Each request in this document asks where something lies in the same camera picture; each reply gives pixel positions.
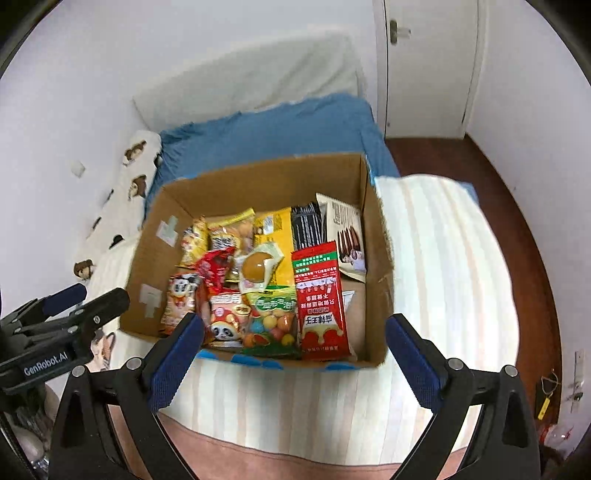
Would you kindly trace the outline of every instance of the door handle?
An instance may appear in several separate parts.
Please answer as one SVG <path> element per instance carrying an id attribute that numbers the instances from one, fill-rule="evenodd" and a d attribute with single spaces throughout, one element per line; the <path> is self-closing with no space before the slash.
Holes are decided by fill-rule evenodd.
<path id="1" fill-rule="evenodd" d="M 399 27 L 396 20 L 390 20 L 390 43 L 396 45 L 399 38 L 410 38 L 410 28 Z"/>

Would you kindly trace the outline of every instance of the white wall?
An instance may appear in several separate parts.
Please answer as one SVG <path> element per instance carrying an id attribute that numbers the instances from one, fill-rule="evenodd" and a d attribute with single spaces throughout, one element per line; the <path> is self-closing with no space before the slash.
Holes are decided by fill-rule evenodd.
<path id="1" fill-rule="evenodd" d="M 140 86 L 242 42 L 327 25 L 350 32 L 375 113 L 372 0 L 63 0 L 0 80 L 3 311 L 76 280 L 76 249 L 144 128 L 131 102 Z"/>
<path id="2" fill-rule="evenodd" d="M 563 350 L 560 422 L 574 425 L 570 450 L 591 421 L 589 386 L 577 414 L 564 400 L 572 393 L 574 352 L 586 349 L 591 362 L 591 86 L 525 0 L 488 3 L 485 59 L 467 131 L 513 193 L 548 272 Z"/>

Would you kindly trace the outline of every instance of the black snack package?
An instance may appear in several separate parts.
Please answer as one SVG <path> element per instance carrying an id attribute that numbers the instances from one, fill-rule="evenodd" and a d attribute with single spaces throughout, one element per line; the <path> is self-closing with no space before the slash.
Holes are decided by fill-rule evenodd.
<path id="1" fill-rule="evenodd" d="M 322 225 L 318 203 L 311 202 L 303 207 L 292 207 L 291 229 L 296 251 L 325 243 L 326 229 Z"/>

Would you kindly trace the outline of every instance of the metal screw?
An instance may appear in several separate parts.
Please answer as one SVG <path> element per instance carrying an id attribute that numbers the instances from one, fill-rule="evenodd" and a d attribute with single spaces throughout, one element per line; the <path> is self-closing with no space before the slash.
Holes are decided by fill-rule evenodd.
<path id="1" fill-rule="evenodd" d="M 78 365 L 77 367 L 73 368 L 72 375 L 74 375 L 75 377 L 81 377 L 82 375 L 84 375 L 85 371 L 86 369 L 82 365 Z"/>
<path id="2" fill-rule="evenodd" d="M 447 364 L 452 370 L 461 370 L 464 368 L 464 362 L 462 362 L 459 358 L 450 358 L 447 361 Z"/>
<path id="3" fill-rule="evenodd" d="M 510 377 L 516 377 L 517 373 L 519 373 L 519 372 L 517 371 L 517 369 L 513 365 L 507 365 L 505 367 L 505 373 L 507 375 L 509 375 Z"/>
<path id="4" fill-rule="evenodd" d="M 130 370 L 137 370 L 139 367 L 142 366 L 142 359 L 138 357 L 130 358 L 126 361 L 125 366 Z"/>

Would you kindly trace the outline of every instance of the candy bag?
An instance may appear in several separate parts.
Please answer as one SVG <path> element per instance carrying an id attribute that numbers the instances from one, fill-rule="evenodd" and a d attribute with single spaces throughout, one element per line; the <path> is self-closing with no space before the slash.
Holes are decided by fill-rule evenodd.
<path id="1" fill-rule="evenodd" d="M 293 233 L 291 231 L 291 208 L 284 208 L 276 212 L 263 213 L 255 218 L 255 248 L 266 242 L 275 242 L 284 255 L 289 255 L 294 249 Z M 293 285 L 294 271 L 291 261 L 283 259 L 277 265 L 271 276 L 269 285 Z"/>
<path id="2" fill-rule="evenodd" d="M 183 233 L 181 247 L 183 247 L 184 254 L 179 267 L 194 268 L 195 262 L 207 251 L 208 236 L 205 217 L 194 220 L 192 226 Z"/>
<path id="3" fill-rule="evenodd" d="M 240 268 L 240 292 L 265 291 L 281 260 L 283 253 L 275 242 L 267 242 L 256 247 L 246 256 Z"/>
<path id="4" fill-rule="evenodd" d="M 222 291 L 223 282 L 235 250 L 235 247 L 211 250 L 205 252 L 195 263 L 195 273 L 205 281 L 210 293 L 217 294 Z"/>
<path id="5" fill-rule="evenodd" d="M 212 314 L 209 329 L 215 339 L 209 346 L 240 349 L 251 308 L 242 301 L 240 293 L 228 289 L 211 297 L 210 302 Z"/>
<path id="6" fill-rule="evenodd" d="M 205 283 L 194 273 L 173 275 L 168 281 L 166 308 L 159 333 L 170 335 L 188 313 L 198 313 L 204 321 L 210 316 Z"/>
<path id="7" fill-rule="evenodd" d="M 251 318 L 243 339 L 245 355 L 297 357 L 296 288 L 268 287 L 246 294 Z"/>
<path id="8" fill-rule="evenodd" d="M 336 242 L 291 254 L 304 360 L 355 356 L 347 338 Z"/>
<path id="9" fill-rule="evenodd" d="M 245 255 L 252 251 L 254 219 L 255 212 L 249 208 L 238 215 L 210 223 L 207 226 L 213 250 L 221 250 L 227 247 L 236 248 L 226 276 L 228 282 L 238 282 L 242 261 Z"/>
<path id="10" fill-rule="evenodd" d="M 294 250 L 313 247 L 326 242 L 326 229 L 322 227 L 320 207 L 316 202 L 291 208 L 291 229 Z"/>

